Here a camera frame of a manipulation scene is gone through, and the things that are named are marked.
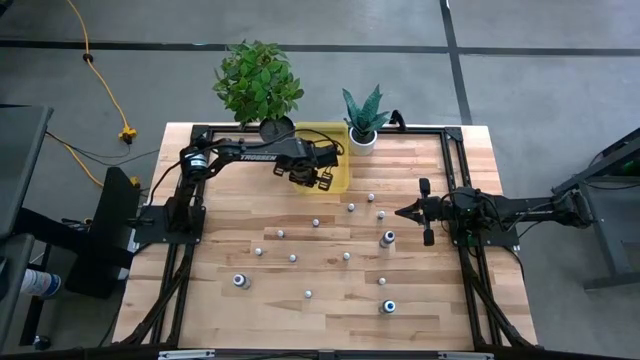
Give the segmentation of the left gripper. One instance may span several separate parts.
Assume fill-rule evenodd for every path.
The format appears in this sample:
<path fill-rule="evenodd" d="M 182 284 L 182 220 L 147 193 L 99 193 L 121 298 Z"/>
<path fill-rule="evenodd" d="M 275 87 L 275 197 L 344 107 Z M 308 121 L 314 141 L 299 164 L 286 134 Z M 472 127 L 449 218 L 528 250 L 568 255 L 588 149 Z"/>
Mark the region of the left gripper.
<path fill-rule="evenodd" d="M 319 188 L 327 190 L 332 182 L 333 176 L 325 172 L 318 175 L 314 148 L 316 145 L 312 141 L 293 139 L 284 142 L 285 152 L 276 156 L 276 163 L 273 174 L 282 177 L 288 173 L 290 182 L 296 185 L 313 188 L 319 184 Z"/>

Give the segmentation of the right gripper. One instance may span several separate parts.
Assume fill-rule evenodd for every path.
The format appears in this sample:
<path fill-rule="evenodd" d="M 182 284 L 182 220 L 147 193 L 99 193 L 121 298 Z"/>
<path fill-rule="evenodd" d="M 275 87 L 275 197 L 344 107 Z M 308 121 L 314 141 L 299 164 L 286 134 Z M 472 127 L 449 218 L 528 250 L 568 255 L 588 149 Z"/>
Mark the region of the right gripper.
<path fill-rule="evenodd" d="M 452 220 L 452 205 L 447 200 L 448 194 L 443 197 L 431 196 L 431 184 L 427 178 L 419 179 L 419 189 L 421 198 L 410 205 L 396 210 L 396 215 L 420 224 L 421 214 L 419 212 L 422 211 L 424 245 L 433 246 L 435 244 L 435 235 L 430 223 L 433 221 Z"/>

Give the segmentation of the yellow translucent plastic bin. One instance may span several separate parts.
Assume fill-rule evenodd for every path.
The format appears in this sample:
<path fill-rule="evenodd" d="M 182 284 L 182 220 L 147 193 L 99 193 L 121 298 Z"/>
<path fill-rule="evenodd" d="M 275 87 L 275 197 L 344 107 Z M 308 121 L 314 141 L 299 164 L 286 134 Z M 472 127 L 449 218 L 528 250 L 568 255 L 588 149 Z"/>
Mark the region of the yellow translucent plastic bin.
<path fill-rule="evenodd" d="M 340 143 L 338 146 L 338 165 L 318 170 L 319 176 L 322 176 L 325 172 L 333 176 L 330 187 L 327 190 L 322 190 L 319 188 L 319 184 L 316 184 L 313 188 L 294 185 L 296 191 L 305 195 L 345 193 L 349 188 L 351 179 L 348 126 L 344 122 L 298 122 L 296 130 L 298 137 L 313 141 L 318 147 L 330 145 L 329 138 Z"/>

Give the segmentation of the black plant pot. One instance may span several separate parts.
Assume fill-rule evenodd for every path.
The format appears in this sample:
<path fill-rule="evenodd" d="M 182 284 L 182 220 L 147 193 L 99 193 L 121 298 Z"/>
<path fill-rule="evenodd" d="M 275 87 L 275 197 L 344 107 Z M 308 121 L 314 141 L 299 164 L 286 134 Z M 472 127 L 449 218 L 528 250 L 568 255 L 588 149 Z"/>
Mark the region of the black plant pot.
<path fill-rule="evenodd" d="M 287 116 L 278 119 L 264 119 L 259 125 L 259 135 L 264 142 L 270 142 L 282 136 L 290 136 L 290 132 L 294 130 L 294 122 Z"/>

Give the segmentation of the white plant pot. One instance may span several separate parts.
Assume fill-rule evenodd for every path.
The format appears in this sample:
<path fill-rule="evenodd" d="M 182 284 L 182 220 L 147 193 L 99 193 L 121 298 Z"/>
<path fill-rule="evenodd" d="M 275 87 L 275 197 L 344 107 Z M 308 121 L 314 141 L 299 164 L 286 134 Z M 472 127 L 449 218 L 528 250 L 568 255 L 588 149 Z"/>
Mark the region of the white plant pot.
<path fill-rule="evenodd" d="M 373 152 L 376 141 L 378 139 L 378 132 L 373 131 L 371 133 L 371 140 L 367 143 L 360 143 L 355 139 L 354 129 L 349 129 L 349 149 L 350 154 L 354 156 L 366 156 Z"/>

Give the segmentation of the snake plant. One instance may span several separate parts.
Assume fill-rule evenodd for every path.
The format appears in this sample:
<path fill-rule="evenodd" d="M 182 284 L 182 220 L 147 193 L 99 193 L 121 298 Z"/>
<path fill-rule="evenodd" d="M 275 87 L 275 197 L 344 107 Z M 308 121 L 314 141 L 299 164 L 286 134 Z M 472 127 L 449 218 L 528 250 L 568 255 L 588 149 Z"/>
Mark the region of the snake plant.
<path fill-rule="evenodd" d="M 348 90 L 342 89 L 342 95 L 348 114 L 348 117 L 345 118 L 344 121 L 352 130 L 353 139 L 360 144 L 371 142 L 374 133 L 390 121 L 389 111 L 378 112 L 383 97 L 380 91 L 380 85 L 374 88 L 362 106 L 356 104 L 352 94 Z"/>

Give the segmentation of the leafy green tree plant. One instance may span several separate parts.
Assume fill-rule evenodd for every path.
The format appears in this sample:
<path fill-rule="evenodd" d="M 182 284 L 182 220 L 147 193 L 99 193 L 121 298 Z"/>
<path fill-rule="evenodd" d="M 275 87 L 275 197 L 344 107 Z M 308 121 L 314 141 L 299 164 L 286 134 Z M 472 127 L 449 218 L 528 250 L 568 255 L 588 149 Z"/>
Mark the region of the leafy green tree plant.
<path fill-rule="evenodd" d="M 277 43 L 243 41 L 227 46 L 228 54 L 214 69 L 212 90 L 234 121 L 242 127 L 278 120 L 298 109 L 304 96 L 301 80 L 292 72 L 287 55 Z"/>

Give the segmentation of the white printed cup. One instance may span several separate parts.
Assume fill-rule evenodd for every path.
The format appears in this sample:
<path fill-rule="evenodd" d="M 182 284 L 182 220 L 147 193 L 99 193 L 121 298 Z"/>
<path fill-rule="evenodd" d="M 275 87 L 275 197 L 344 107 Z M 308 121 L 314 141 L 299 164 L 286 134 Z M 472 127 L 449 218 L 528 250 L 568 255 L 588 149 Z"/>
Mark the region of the white printed cup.
<path fill-rule="evenodd" d="M 57 293 L 61 285 L 62 280 L 56 274 L 26 269 L 20 292 L 31 296 L 50 297 Z"/>

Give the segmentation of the black aluminium table frame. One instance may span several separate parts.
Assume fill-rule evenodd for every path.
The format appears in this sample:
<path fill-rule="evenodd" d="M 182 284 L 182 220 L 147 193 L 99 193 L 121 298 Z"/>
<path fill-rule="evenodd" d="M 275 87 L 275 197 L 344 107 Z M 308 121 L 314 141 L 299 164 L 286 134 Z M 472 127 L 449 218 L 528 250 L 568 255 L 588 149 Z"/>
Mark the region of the black aluminium table frame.
<path fill-rule="evenodd" d="M 462 136 L 465 164 L 448 131 L 383 134 L 371 154 L 351 158 L 343 194 L 300 194 L 269 163 L 225 166 L 205 185 L 207 218 L 195 248 L 180 346 L 470 349 L 459 255 L 449 235 L 435 225 L 435 244 L 425 246 L 420 226 L 395 214 L 416 200 L 420 178 L 429 179 L 436 195 L 464 180 L 501 192 L 487 129 L 465 127 Z M 379 211 L 386 213 L 382 220 Z M 312 226 L 314 218 L 319 227 Z M 386 231 L 396 239 L 381 248 Z M 233 285 L 237 273 L 250 277 L 249 289 Z M 381 277 L 387 281 L 382 286 Z M 305 290 L 312 291 L 310 299 Z M 378 311 L 386 299 L 397 304 L 392 314 Z"/>

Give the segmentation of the silver mounting bracket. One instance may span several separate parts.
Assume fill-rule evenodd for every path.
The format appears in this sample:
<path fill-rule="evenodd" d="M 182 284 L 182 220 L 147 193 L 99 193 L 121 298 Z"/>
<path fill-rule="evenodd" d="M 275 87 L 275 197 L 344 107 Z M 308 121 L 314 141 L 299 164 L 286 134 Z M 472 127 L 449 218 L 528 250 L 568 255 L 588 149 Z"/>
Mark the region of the silver mounting bracket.
<path fill-rule="evenodd" d="M 158 353 L 157 360 L 211 360 L 216 357 L 213 349 L 167 350 Z"/>
<path fill-rule="evenodd" d="M 491 353 L 482 352 L 454 352 L 442 351 L 438 353 L 438 360 L 495 360 Z"/>

